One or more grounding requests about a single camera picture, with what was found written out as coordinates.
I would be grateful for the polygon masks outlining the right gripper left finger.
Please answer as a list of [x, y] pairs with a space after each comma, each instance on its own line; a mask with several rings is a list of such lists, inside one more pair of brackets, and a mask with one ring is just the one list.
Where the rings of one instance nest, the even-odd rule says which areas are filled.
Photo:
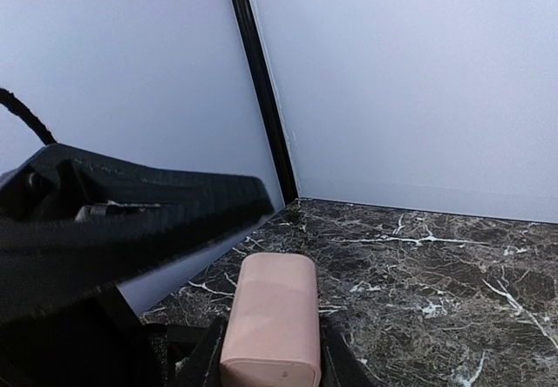
[[222, 387], [220, 360], [227, 326], [223, 317], [212, 321], [170, 386]]

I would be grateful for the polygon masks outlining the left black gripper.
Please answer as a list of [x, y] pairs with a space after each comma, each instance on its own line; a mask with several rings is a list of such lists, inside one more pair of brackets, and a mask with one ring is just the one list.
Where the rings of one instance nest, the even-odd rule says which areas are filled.
[[273, 210], [256, 177], [40, 149], [1, 179], [1, 384], [170, 386], [205, 329], [144, 323], [117, 289], [96, 294]]

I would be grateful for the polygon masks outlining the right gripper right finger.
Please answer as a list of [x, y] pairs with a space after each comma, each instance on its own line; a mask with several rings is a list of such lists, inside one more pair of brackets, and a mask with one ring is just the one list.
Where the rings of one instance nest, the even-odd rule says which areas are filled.
[[320, 318], [321, 386], [373, 387], [374, 383], [361, 369], [359, 362], [346, 345], [335, 323]]

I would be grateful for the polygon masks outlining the small pink plug adapter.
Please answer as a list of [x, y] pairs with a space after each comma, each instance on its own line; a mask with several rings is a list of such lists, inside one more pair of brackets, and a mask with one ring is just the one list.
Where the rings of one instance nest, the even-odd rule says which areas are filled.
[[224, 386], [318, 386], [316, 266], [306, 256], [257, 253], [241, 270], [224, 336]]

